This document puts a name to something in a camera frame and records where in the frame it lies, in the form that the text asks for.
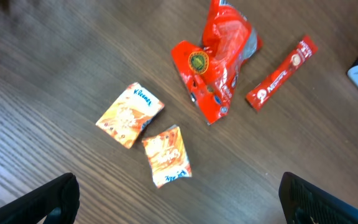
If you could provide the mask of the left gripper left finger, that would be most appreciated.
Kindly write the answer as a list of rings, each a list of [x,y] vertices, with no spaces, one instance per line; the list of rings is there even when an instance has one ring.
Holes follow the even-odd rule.
[[[80,188],[71,172],[0,208],[0,224],[73,224],[80,207]]]

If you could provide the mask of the orange juice carton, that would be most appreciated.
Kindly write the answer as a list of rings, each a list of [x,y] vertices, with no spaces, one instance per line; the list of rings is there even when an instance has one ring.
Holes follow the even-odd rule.
[[[129,85],[96,122],[96,126],[129,149],[165,105],[140,83]]]

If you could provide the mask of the red coffee stick sachet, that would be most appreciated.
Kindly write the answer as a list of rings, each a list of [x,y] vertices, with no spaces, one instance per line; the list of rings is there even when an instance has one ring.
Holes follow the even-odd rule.
[[[251,107],[256,111],[261,110],[270,97],[272,97],[317,50],[318,48],[311,38],[308,35],[304,35],[280,66],[246,94],[246,100]]]

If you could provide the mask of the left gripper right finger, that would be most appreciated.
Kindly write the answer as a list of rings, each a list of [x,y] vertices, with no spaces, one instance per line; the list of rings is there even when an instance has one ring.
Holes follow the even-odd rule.
[[[291,172],[283,173],[278,195],[287,223],[358,224],[358,209]]]

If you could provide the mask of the red crinkled snack packet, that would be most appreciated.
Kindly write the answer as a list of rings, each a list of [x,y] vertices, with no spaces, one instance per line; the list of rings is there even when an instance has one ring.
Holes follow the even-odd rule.
[[[199,45],[174,46],[173,62],[208,124],[228,114],[241,66],[261,46],[252,24],[225,0],[211,1]]]

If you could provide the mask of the small orange snack packet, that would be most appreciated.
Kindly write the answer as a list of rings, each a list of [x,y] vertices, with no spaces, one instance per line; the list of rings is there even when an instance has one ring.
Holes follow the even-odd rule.
[[[153,183],[158,189],[174,180],[192,177],[179,126],[173,125],[156,136],[144,138],[142,144],[149,160]]]

